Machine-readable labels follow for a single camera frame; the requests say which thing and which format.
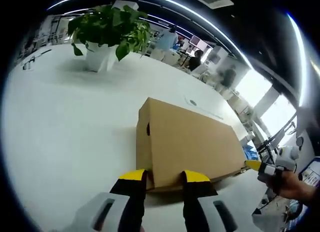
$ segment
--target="brown cardboard box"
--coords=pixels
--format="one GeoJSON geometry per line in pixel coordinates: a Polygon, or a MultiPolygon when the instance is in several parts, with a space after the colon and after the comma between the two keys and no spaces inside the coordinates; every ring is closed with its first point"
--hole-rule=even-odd
{"type": "Polygon", "coordinates": [[[231,126],[152,98],[139,110],[136,168],[152,172],[148,189],[179,186],[183,170],[218,180],[237,173],[244,161],[231,126]]]}

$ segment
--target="office desk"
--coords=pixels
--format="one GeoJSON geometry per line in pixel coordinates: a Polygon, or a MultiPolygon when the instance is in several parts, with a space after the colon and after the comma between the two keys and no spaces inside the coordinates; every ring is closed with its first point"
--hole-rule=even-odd
{"type": "Polygon", "coordinates": [[[190,57],[192,57],[190,54],[184,53],[184,52],[178,52],[178,54],[179,54],[181,57],[185,56],[185,59],[183,60],[183,63],[180,64],[180,66],[183,66],[183,65],[185,64],[185,62],[186,62],[190,57]]]}
{"type": "MultiPolygon", "coordinates": [[[[13,69],[2,105],[9,178],[43,231],[64,228],[79,207],[135,170],[138,110],[147,97],[227,123],[239,139],[247,135],[217,92],[169,65],[130,53],[109,72],[87,72],[85,57],[74,56],[69,44],[41,48],[29,57],[48,49],[52,51],[37,58],[33,70],[23,71],[20,65],[13,69]]],[[[230,178],[236,183],[221,193],[233,193],[236,200],[250,198],[243,204],[252,213],[265,189],[256,177],[248,171],[230,178]],[[250,181],[249,188],[245,181],[250,181]],[[247,195],[253,186],[261,195],[247,195]]],[[[185,231],[182,204],[148,208],[143,226],[153,232],[185,231]]]]}

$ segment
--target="ceiling light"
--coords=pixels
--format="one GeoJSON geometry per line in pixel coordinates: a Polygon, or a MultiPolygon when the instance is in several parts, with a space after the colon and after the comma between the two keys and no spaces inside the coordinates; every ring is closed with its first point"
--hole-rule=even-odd
{"type": "Polygon", "coordinates": [[[312,61],[311,59],[310,59],[310,62],[311,62],[311,65],[312,65],[312,67],[314,68],[314,70],[316,71],[316,73],[318,74],[318,76],[320,76],[320,69],[319,69],[319,67],[314,63],[314,61],[312,61]]]}
{"type": "Polygon", "coordinates": [[[160,5],[156,4],[156,3],[149,2],[149,1],[144,1],[144,0],[138,0],[138,1],[145,2],[145,3],[148,3],[148,4],[152,4],[152,5],[156,5],[156,6],[160,6],[160,5]]]}
{"type": "Polygon", "coordinates": [[[225,50],[227,50],[230,54],[232,54],[232,51],[226,45],[224,45],[222,41],[220,41],[217,37],[215,37],[211,32],[209,32],[207,29],[205,29],[203,26],[196,23],[195,21],[193,21],[193,23],[198,27],[200,27],[202,30],[206,31],[212,38],[214,38],[217,42],[219,42],[224,47],[225,50]]]}
{"type": "Polygon", "coordinates": [[[73,13],[73,12],[77,12],[77,11],[85,11],[85,10],[89,10],[89,8],[84,8],[84,9],[79,9],[79,10],[74,10],[74,11],[68,11],[68,12],[64,13],[64,15],[67,15],[67,14],[70,14],[70,13],[73,13]]]}
{"type": "MultiPolygon", "coordinates": [[[[164,19],[162,19],[162,18],[160,18],[160,17],[153,16],[153,15],[151,15],[151,14],[148,14],[148,16],[152,16],[152,17],[157,18],[157,19],[159,19],[159,20],[165,21],[165,22],[167,22],[167,23],[169,23],[169,24],[175,25],[174,23],[169,22],[169,21],[167,21],[167,20],[164,20],[164,19]]],[[[193,33],[192,33],[192,32],[189,32],[188,30],[186,30],[186,29],[184,29],[184,28],[182,28],[182,27],[180,27],[180,26],[178,26],[178,25],[176,25],[176,26],[177,26],[178,28],[180,28],[180,29],[182,29],[182,30],[184,30],[184,31],[186,31],[186,32],[188,32],[188,33],[190,33],[191,35],[193,35],[193,33]]]]}
{"type": "Polygon", "coordinates": [[[54,6],[57,6],[57,5],[65,2],[65,1],[69,1],[69,0],[62,0],[62,1],[58,2],[58,3],[56,3],[55,5],[52,5],[51,7],[49,7],[47,10],[49,10],[49,9],[53,8],[54,6]]]}
{"type": "Polygon", "coordinates": [[[299,52],[300,52],[300,63],[301,63],[301,89],[300,89],[300,99],[299,99],[299,106],[302,106],[305,100],[305,95],[307,93],[307,87],[308,87],[308,78],[307,78],[307,57],[304,47],[304,42],[302,40],[302,36],[300,33],[300,30],[298,28],[298,25],[296,22],[291,18],[291,16],[288,14],[288,17],[290,19],[290,22],[293,26],[295,36],[297,38],[298,46],[299,46],[299,52]]]}
{"type": "Polygon", "coordinates": [[[146,20],[146,21],[152,22],[152,23],[154,23],[154,24],[158,24],[158,25],[160,25],[160,26],[164,26],[164,27],[166,27],[166,28],[169,28],[168,26],[163,25],[163,24],[161,24],[161,23],[158,23],[158,22],[155,22],[155,21],[151,21],[151,20],[145,19],[145,18],[143,18],[143,17],[139,17],[139,18],[142,19],[142,20],[146,20]]]}
{"type": "Polygon", "coordinates": [[[191,10],[190,8],[176,2],[173,0],[164,0],[167,2],[170,2],[174,5],[177,5],[181,8],[183,8],[184,10],[191,12],[193,15],[197,16],[198,18],[200,18],[201,20],[203,20],[204,22],[206,22],[207,24],[209,24],[213,29],[215,29],[218,33],[220,33],[237,51],[238,53],[242,56],[242,58],[244,59],[244,61],[247,63],[247,65],[253,69],[253,66],[251,65],[251,63],[249,62],[248,58],[242,53],[242,51],[234,44],[233,41],[231,41],[230,38],[227,37],[227,35],[225,35],[219,28],[217,28],[215,25],[213,25],[208,19],[206,19],[205,17],[201,16],[200,14],[198,14],[197,12],[191,10]]]}

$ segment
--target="box handle hole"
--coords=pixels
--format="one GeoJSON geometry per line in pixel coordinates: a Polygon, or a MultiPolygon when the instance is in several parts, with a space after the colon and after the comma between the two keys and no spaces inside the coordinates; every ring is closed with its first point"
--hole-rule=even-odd
{"type": "Polygon", "coordinates": [[[236,222],[226,205],[222,201],[214,201],[213,204],[221,217],[225,231],[236,231],[238,229],[238,226],[236,225],[236,222]]]}
{"type": "Polygon", "coordinates": [[[103,211],[101,212],[101,214],[99,215],[97,221],[95,222],[95,224],[93,226],[93,229],[95,231],[98,231],[98,232],[102,231],[105,219],[108,215],[108,212],[109,212],[111,206],[114,204],[114,202],[115,202],[115,200],[107,199],[106,205],[105,205],[103,211]]]}
{"type": "Polygon", "coordinates": [[[146,126],[146,134],[149,136],[150,135],[150,123],[146,126]]]}

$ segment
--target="led strip light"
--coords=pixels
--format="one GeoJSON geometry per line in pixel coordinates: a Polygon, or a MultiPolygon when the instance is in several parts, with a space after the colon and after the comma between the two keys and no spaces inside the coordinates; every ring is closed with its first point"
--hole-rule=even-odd
{"type": "Polygon", "coordinates": [[[142,19],[142,20],[145,20],[145,21],[152,22],[152,23],[154,23],[154,24],[158,24],[158,25],[163,26],[163,27],[165,27],[165,28],[169,28],[168,26],[162,25],[161,23],[158,23],[158,22],[155,22],[155,21],[151,21],[151,20],[145,19],[145,18],[143,18],[143,17],[139,17],[139,18],[142,19]]]}
{"type": "Polygon", "coordinates": [[[56,3],[56,4],[54,4],[54,5],[52,5],[51,7],[49,7],[49,8],[47,9],[47,11],[48,11],[49,9],[53,8],[54,6],[57,6],[57,5],[65,2],[65,1],[70,1],[70,0],[62,0],[62,1],[60,1],[60,2],[58,2],[58,3],[56,3]]]}
{"type": "Polygon", "coordinates": [[[308,83],[308,74],[307,74],[307,57],[304,47],[304,42],[302,40],[302,36],[299,30],[298,25],[292,19],[292,17],[288,14],[290,22],[293,26],[295,36],[297,38],[299,52],[300,52],[300,62],[301,62],[301,91],[300,91],[300,99],[299,99],[299,106],[302,106],[305,100],[305,95],[307,93],[307,83],[308,83]]]}
{"type": "Polygon", "coordinates": [[[187,38],[187,39],[189,39],[190,40],[190,37],[188,37],[188,36],[186,36],[186,35],[184,35],[184,34],[182,34],[181,32],[179,32],[179,31],[175,31],[176,33],[179,33],[180,35],[182,35],[182,36],[184,36],[185,38],[187,38]]]}
{"type": "Polygon", "coordinates": [[[70,13],[73,13],[73,12],[77,12],[77,11],[86,11],[86,10],[89,10],[90,8],[84,8],[84,9],[79,9],[79,10],[74,10],[74,11],[68,11],[66,13],[64,13],[63,15],[67,15],[67,14],[70,14],[70,13]]]}
{"type": "Polygon", "coordinates": [[[318,68],[318,66],[311,59],[310,59],[310,62],[311,62],[312,67],[316,71],[316,73],[318,73],[318,76],[320,76],[320,69],[318,68]]]}
{"type": "Polygon", "coordinates": [[[220,33],[237,51],[238,53],[241,55],[241,57],[244,59],[244,61],[247,63],[247,65],[250,67],[250,69],[253,69],[253,66],[251,65],[251,63],[249,62],[248,58],[242,53],[242,51],[234,44],[233,41],[231,41],[230,38],[227,37],[227,35],[225,35],[219,28],[217,28],[215,25],[213,25],[208,19],[204,18],[203,16],[201,16],[200,14],[198,14],[197,12],[191,10],[190,8],[176,2],[173,0],[164,0],[167,2],[170,2],[174,5],[177,5],[181,8],[183,8],[184,10],[192,13],[193,15],[197,16],[198,18],[200,18],[201,20],[203,20],[204,22],[206,22],[208,25],[210,25],[213,29],[215,29],[218,33],[220,33]]]}
{"type": "MultiPolygon", "coordinates": [[[[153,15],[151,15],[151,14],[148,14],[148,16],[152,16],[152,17],[157,18],[157,19],[159,19],[159,20],[161,20],[161,21],[165,21],[165,22],[167,22],[167,23],[169,23],[169,24],[175,25],[174,23],[169,22],[169,21],[167,21],[167,20],[164,20],[164,19],[162,19],[162,18],[160,18],[160,17],[153,16],[153,15]]],[[[178,25],[176,25],[176,26],[177,26],[178,28],[180,28],[180,29],[182,29],[182,30],[190,33],[192,36],[194,35],[192,32],[189,32],[188,30],[186,30],[186,29],[184,29],[184,28],[182,28],[182,27],[180,27],[180,26],[178,26],[178,25]]]]}

